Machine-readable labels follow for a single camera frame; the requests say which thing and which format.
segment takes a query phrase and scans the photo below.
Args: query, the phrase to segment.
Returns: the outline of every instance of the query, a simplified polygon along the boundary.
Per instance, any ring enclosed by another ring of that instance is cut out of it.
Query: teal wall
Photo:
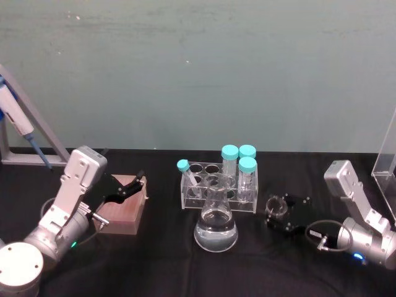
[[[394,0],[0,0],[0,64],[67,147],[376,152],[395,37]]]

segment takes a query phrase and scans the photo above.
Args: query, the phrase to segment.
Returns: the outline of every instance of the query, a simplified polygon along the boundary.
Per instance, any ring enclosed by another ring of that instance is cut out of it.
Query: blue pipette tip
[[[35,149],[37,155],[39,155],[40,158],[43,160],[45,166],[47,166],[48,169],[53,172],[51,164],[49,163],[49,161],[47,160],[47,158],[45,157],[44,153],[41,151],[37,143],[34,141],[32,133],[26,134],[24,137],[27,141],[30,142],[30,145]]]

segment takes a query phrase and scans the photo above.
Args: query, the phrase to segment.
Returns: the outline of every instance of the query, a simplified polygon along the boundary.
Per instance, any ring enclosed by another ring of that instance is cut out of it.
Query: teal cap
[[[188,170],[188,168],[190,168],[190,164],[188,163],[188,161],[186,159],[181,159],[178,162],[178,170],[181,172],[185,172]]]
[[[257,168],[257,162],[252,157],[243,157],[239,160],[238,167],[243,173],[252,173]]]
[[[222,148],[222,157],[226,160],[235,160],[238,158],[239,150],[235,145],[227,144]]]
[[[256,148],[250,144],[244,144],[239,148],[239,157],[256,157]]]

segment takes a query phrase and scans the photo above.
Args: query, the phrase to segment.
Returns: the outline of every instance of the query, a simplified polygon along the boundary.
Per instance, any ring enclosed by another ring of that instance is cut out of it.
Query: blue led light
[[[357,252],[353,254],[353,257],[355,257],[359,260],[363,260],[363,256],[361,254],[358,254]]]

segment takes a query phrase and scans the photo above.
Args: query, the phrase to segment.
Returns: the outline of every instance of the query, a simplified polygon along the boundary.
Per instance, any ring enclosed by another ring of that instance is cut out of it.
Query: metal stand
[[[65,166],[70,158],[70,154],[63,147],[60,140],[56,137],[55,133],[51,130],[46,121],[41,117],[40,113],[30,101],[29,97],[22,90],[22,87],[17,83],[13,76],[0,64],[0,75],[6,80],[7,87],[18,98],[18,103],[29,120],[32,121],[46,140],[54,148],[58,155],[46,155],[49,163],[53,166]],[[0,122],[0,155],[3,164],[13,165],[44,165],[43,160],[38,155],[12,153],[10,151],[6,121]]]

